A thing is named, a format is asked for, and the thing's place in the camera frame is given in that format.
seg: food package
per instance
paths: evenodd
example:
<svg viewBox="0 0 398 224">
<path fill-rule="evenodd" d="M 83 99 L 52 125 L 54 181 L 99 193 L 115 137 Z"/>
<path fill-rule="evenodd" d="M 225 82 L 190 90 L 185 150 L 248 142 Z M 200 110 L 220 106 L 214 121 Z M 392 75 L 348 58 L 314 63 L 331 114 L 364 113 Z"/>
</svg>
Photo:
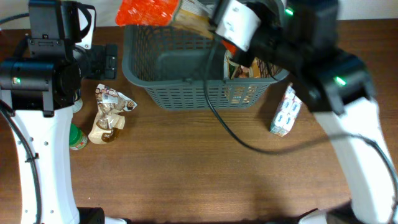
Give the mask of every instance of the food package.
<svg viewBox="0 0 398 224">
<path fill-rule="evenodd" d="M 250 68 L 246 68 L 232 61 L 233 54 L 227 50 L 224 55 L 224 79 L 233 80 L 234 78 L 270 78 L 263 60 L 255 58 Z M 275 65 L 269 65 L 271 75 L 277 75 L 282 69 Z"/>
<path fill-rule="evenodd" d="M 261 74 L 259 72 L 259 67 L 257 66 L 257 59 L 254 59 L 252 66 L 246 68 L 242 65 L 238 65 L 231 61 L 232 54 L 229 50 L 226 51 L 224 56 L 224 79 L 234 79 L 234 78 L 260 78 Z M 239 104 L 241 98 L 243 97 L 243 103 L 250 103 L 252 97 L 251 94 L 256 91 L 255 88 L 249 87 L 244 96 L 245 86 L 236 86 L 234 91 L 231 91 L 231 87 L 224 88 L 224 95 L 227 99 L 231 101 L 232 104 Z"/>
<path fill-rule="evenodd" d="M 211 9 L 197 0 L 123 0 L 116 15 L 119 26 L 173 26 L 209 39 Z"/>
<path fill-rule="evenodd" d="M 275 117 L 271 123 L 271 133 L 280 137 L 285 136 L 293 128 L 294 121 L 299 115 L 302 101 L 295 95 L 290 84 L 285 92 L 283 100 L 279 103 Z"/>
<path fill-rule="evenodd" d="M 95 144 L 106 144 L 115 140 L 124 127 L 124 117 L 120 112 L 131 111 L 137 103 L 116 90 L 99 84 L 95 90 L 98 113 L 88 138 Z"/>
</svg>

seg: green led light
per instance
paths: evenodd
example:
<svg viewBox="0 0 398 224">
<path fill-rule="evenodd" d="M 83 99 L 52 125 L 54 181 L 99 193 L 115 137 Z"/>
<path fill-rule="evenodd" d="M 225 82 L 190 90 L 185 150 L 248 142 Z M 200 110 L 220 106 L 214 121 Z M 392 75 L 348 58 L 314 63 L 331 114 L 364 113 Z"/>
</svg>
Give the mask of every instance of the green led light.
<svg viewBox="0 0 398 224">
<path fill-rule="evenodd" d="M 17 77 L 12 78 L 12 84 L 15 84 L 15 85 L 21 84 L 21 79 L 17 78 Z"/>
<path fill-rule="evenodd" d="M 286 14 L 293 16 L 293 10 L 291 9 L 285 9 Z"/>
<path fill-rule="evenodd" d="M 335 82 L 341 86 L 345 86 L 347 83 L 340 77 L 335 77 Z"/>
</svg>

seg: mesh basket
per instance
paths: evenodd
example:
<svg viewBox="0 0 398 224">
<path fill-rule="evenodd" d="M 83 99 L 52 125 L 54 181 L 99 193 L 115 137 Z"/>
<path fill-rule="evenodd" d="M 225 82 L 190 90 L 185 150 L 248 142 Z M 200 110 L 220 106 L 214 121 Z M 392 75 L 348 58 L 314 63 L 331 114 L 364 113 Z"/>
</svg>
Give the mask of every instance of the mesh basket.
<svg viewBox="0 0 398 224">
<path fill-rule="evenodd" d="M 168 110 L 207 108 L 202 73 L 212 40 L 173 27 L 127 26 L 124 31 L 123 73 L 144 87 L 152 99 Z M 216 108 L 252 106 L 274 83 L 267 78 L 223 79 L 226 49 L 220 45 L 209 74 L 208 92 Z M 276 79 L 288 71 L 272 67 Z"/>
</svg>

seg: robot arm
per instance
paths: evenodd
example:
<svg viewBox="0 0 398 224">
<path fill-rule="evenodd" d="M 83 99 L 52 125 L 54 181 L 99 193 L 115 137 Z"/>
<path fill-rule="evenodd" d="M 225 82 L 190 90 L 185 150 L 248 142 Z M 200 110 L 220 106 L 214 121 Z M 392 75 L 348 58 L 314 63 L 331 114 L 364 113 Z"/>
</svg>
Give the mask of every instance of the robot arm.
<svg viewBox="0 0 398 224">
<path fill-rule="evenodd" d="M 391 163 L 370 74 L 357 56 L 337 47 L 338 1 L 289 0 L 285 14 L 286 21 L 277 27 L 272 16 L 277 17 L 278 12 L 263 4 L 221 1 L 211 23 L 218 35 L 239 48 L 233 58 L 236 63 L 250 67 L 257 57 L 290 71 L 297 96 L 328 136 L 361 135 L 375 141 Z M 234 32 L 242 31 L 241 26 L 250 29 L 245 28 L 244 34 Z M 331 143 L 351 191 L 356 219 L 388 222 L 396 207 L 396 176 L 391 176 L 395 171 L 363 139 L 347 136 Z M 300 221 L 329 222 L 328 212 L 310 214 Z"/>
<path fill-rule="evenodd" d="M 29 15 L 32 35 L 0 64 L 1 112 L 14 127 L 21 175 L 21 223 L 126 223 L 102 208 L 76 207 L 68 143 L 81 79 L 115 79 L 117 46 L 91 44 L 93 6 L 30 0 Z M 30 58 L 22 58 L 28 47 Z"/>
</svg>

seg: wooden table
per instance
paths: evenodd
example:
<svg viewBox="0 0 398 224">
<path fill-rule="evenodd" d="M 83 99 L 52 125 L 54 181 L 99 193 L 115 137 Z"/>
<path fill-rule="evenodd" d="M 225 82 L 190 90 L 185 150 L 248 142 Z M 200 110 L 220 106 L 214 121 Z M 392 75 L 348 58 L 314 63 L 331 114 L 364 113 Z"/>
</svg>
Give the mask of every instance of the wooden table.
<svg viewBox="0 0 398 224">
<path fill-rule="evenodd" d="M 11 56 L 26 30 L 0 36 L 0 61 Z M 398 20 L 346 21 L 341 47 L 358 54 L 373 73 L 382 129 L 398 161 Z M 89 133 L 97 113 L 95 88 L 109 85 L 138 107 L 124 113 L 117 141 L 71 151 L 72 184 L 79 207 L 102 207 L 107 216 L 134 221 L 220 222 L 300 215 L 349 200 L 349 190 L 330 143 L 286 156 L 269 157 L 236 143 L 208 110 L 167 111 L 121 71 L 123 29 L 98 28 L 94 43 L 119 45 L 118 79 L 84 80 L 83 109 L 73 123 Z M 268 131 L 285 85 L 272 85 L 247 110 L 220 110 L 243 140 L 264 149 L 294 146 L 325 133 L 302 108 L 284 138 Z M 21 187 L 11 131 L 0 119 L 0 223 L 21 217 Z"/>
</svg>

